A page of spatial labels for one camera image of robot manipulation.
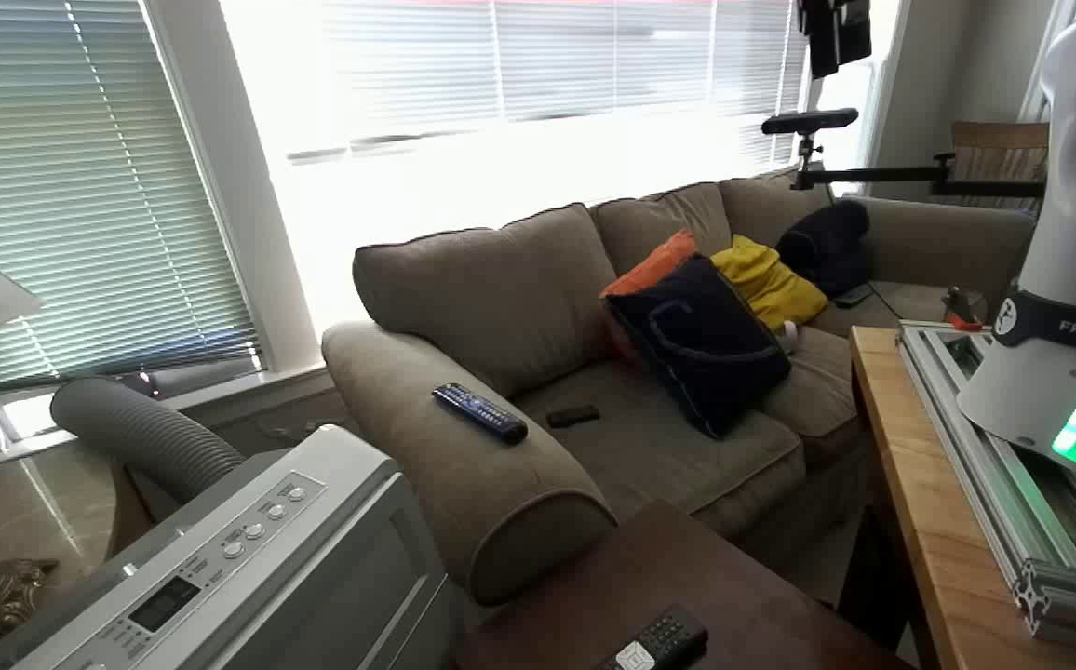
remote control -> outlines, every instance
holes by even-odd
[[[441,385],[433,390],[431,395],[459,411],[459,414],[486,428],[500,440],[505,440],[508,445],[516,445],[518,442],[525,440],[526,433],[529,432],[525,420],[521,420],[504,409],[487,402],[459,384]]]
[[[674,670],[682,667],[707,646],[707,629],[677,604],[670,605],[649,624],[637,639],[597,670]]]

white wall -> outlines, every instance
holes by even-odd
[[[1053,0],[912,0],[878,165],[933,165],[954,120],[1015,122]],[[922,200],[922,183],[879,183],[881,198]]]

couch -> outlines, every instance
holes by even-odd
[[[598,299],[678,229],[704,254],[734,233],[775,245],[829,200],[791,190],[784,170],[356,252],[372,322],[326,331],[327,368],[363,436],[401,464],[450,575],[476,602],[508,601],[656,499],[771,568],[859,512],[872,441],[852,398],[849,327],[942,322],[950,285],[990,318],[1031,217],[858,198],[878,294],[802,326],[788,379],[720,441],[613,355]],[[449,382],[525,417],[526,440],[505,445],[440,408],[430,391]],[[547,426],[548,412],[582,404],[600,419]]]

white blinds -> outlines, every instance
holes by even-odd
[[[760,123],[797,108],[806,42],[794,4],[325,0],[338,123],[356,147],[623,110],[711,105]]]
[[[0,0],[0,390],[256,347],[137,0]]]

floor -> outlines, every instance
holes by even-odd
[[[809,550],[798,552],[798,560],[782,570],[781,575],[820,602],[838,603],[859,525],[860,518],[853,517],[845,525],[833,528]],[[898,645],[898,656],[914,667],[921,667],[909,627]]]

